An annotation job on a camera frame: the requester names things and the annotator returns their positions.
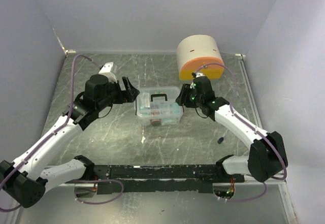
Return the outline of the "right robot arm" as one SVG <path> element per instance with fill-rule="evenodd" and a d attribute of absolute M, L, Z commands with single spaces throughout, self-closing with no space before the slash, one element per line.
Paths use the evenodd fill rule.
<path fill-rule="evenodd" d="M 222 124 L 237 136 L 248 148 L 247 156 L 226 156 L 219 161 L 216 178 L 227 182 L 235 174 L 249 175 L 258 182 L 273 178 L 278 173 L 287 176 L 287 156 L 282 136 L 254 125 L 236 111 L 230 102 L 217 97 L 206 76 L 194 78 L 192 84 L 183 84 L 176 103 L 181 107 L 200 109 L 205 117 Z"/>

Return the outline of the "clear packet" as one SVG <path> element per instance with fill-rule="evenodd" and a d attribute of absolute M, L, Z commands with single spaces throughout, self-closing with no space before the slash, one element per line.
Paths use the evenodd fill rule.
<path fill-rule="evenodd" d="M 150 109 L 150 94 L 147 92 L 140 94 L 140 103 L 141 109 Z"/>

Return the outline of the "clear compartment tray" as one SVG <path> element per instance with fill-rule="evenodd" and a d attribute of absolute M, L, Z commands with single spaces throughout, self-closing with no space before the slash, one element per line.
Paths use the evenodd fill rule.
<path fill-rule="evenodd" d="M 166 93 L 154 92 L 150 94 L 150 109 L 140 108 L 140 94 L 137 97 L 137 115 L 140 117 L 154 115 L 172 115 L 182 114 L 182 109 L 175 102 L 169 101 Z"/>

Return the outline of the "amber bottle orange label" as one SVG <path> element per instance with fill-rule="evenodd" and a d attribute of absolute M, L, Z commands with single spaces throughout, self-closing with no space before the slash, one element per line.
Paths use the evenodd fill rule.
<path fill-rule="evenodd" d="M 162 125 L 162 120 L 160 118 L 154 118 L 150 120 L 150 124 L 152 126 L 161 126 Z"/>

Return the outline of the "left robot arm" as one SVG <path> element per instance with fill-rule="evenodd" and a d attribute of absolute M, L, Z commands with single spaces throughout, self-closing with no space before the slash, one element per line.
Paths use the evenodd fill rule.
<path fill-rule="evenodd" d="M 122 81 L 125 89 L 121 89 L 118 82 L 110 82 L 105 75 L 92 75 L 86 81 L 84 91 L 73 99 L 55 125 L 35 145 L 12 162 L 1 162 L 1 189 L 21 207 L 29 208 L 62 183 L 94 181 L 94 163 L 82 155 L 56 167 L 47 169 L 46 166 L 72 138 L 99 119 L 99 113 L 105 108 L 136 100 L 139 90 L 127 77 Z"/>

